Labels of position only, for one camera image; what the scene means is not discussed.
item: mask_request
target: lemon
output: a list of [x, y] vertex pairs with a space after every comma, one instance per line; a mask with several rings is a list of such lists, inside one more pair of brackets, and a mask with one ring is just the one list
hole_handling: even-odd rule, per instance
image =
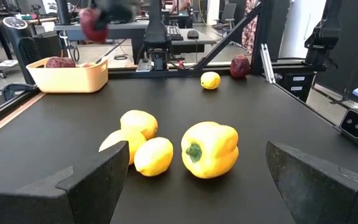
[[128, 141], [129, 143], [129, 165], [134, 163], [135, 152], [146, 142], [144, 135], [136, 130], [118, 130], [111, 133], [100, 145], [99, 152], [108, 147], [117, 144], [119, 141]]
[[219, 84], [221, 84], [221, 77], [216, 72], [205, 72], [201, 76], [201, 86], [207, 90], [214, 90]]
[[146, 177], [165, 172], [173, 158], [173, 145], [166, 138], [153, 138], [144, 143], [135, 154], [135, 167]]
[[120, 119], [121, 129], [135, 129], [147, 140], [154, 138], [158, 130], [157, 120], [153, 115], [140, 110], [130, 110]]

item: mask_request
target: plastic basket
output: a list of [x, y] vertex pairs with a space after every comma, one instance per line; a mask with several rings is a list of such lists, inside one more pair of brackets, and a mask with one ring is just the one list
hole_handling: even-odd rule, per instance
[[94, 93], [107, 83], [107, 57], [102, 58], [97, 65], [85, 68], [45, 68], [48, 59], [26, 66], [44, 93]]

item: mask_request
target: metal bracket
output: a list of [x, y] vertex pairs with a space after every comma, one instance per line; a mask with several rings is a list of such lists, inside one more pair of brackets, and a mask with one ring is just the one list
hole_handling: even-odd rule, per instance
[[262, 63], [265, 69], [266, 80], [270, 84], [276, 83], [276, 79], [273, 73], [272, 61], [270, 60], [269, 50], [267, 44], [261, 44], [260, 55], [262, 57]]
[[64, 41], [64, 43], [65, 43], [65, 48], [66, 48], [66, 50], [67, 50], [67, 56], [68, 56], [68, 58], [73, 58], [73, 57], [71, 56], [71, 52], [70, 52], [70, 41], [68, 40], [68, 36], [67, 36], [66, 31], [59, 32], [58, 35], [59, 35], [59, 37], [60, 37], [61, 39], [63, 39], [63, 41]]

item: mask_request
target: desk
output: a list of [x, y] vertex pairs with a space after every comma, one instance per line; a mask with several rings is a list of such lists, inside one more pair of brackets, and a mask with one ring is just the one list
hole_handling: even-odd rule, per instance
[[[132, 55], [134, 56], [134, 63], [137, 64], [139, 59], [137, 58], [138, 52], [142, 49], [145, 29], [148, 26], [149, 21], [137, 21], [127, 24], [109, 24], [109, 39], [131, 39]], [[86, 40], [84, 33], [81, 30], [79, 24], [73, 24], [71, 26], [55, 25], [55, 31], [66, 31], [69, 40]], [[196, 52], [195, 40], [187, 39], [187, 32], [189, 29], [181, 30], [181, 35], [184, 40], [172, 41], [173, 46], [177, 46], [176, 50], [181, 50], [183, 46], [183, 53]], [[203, 52], [205, 44], [216, 44], [216, 41], [200, 33], [200, 38], [197, 40], [199, 45], [198, 52]]]
[[[352, 142], [262, 77], [222, 77], [217, 91], [203, 90], [199, 78], [110, 80], [90, 95], [45, 95], [1, 128], [0, 190], [12, 192], [97, 154], [132, 109], [156, 117], [157, 135], [171, 140], [174, 156], [155, 178], [129, 168], [112, 223], [294, 223], [265, 161], [268, 141], [358, 172]], [[181, 138], [200, 121], [239, 133], [237, 163], [217, 179], [197, 179], [181, 161]]]
[[183, 40], [174, 40], [172, 41], [172, 53], [175, 55], [181, 53], [200, 53], [205, 51], [205, 45], [216, 44], [216, 41], [202, 32], [198, 32], [198, 40], [187, 38], [187, 33], [193, 29], [180, 29], [180, 34], [183, 37]]

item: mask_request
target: black rod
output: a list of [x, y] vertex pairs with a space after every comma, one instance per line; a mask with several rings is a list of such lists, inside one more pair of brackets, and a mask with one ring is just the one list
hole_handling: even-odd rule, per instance
[[56, 0], [57, 16], [59, 25], [71, 25], [70, 14], [68, 13], [67, 0]]
[[274, 0], [263, 0], [261, 3], [262, 9], [258, 17], [251, 58], [251, 74], [254, 75], [260, 75], [264, 72], [262, 57], [260, 56], [260, 46], [268, 44], [267, 37], [269, 36], [274, 2]]
[[207, 64], [210, 63], [210, 61], [212, 61], [212, 59], [215, 58], [218, 53], [233, 40], [237, 32], [242, 32], [244, 27], [259, 15], [261, 8], [261, 3], [256, 5], [256, 7], [251, 10], [248, 15], [242, 18], [241, 21], [225, 36], [225, 38], [222, 39], [222, 41], [220, 41], [220, 43], [217, 44], [212, 51], [210, 51], [207, 56], [198, 62], [198, 64], [194, 67], [194, 70], [201, 71], [205, 66], [207, 66]]

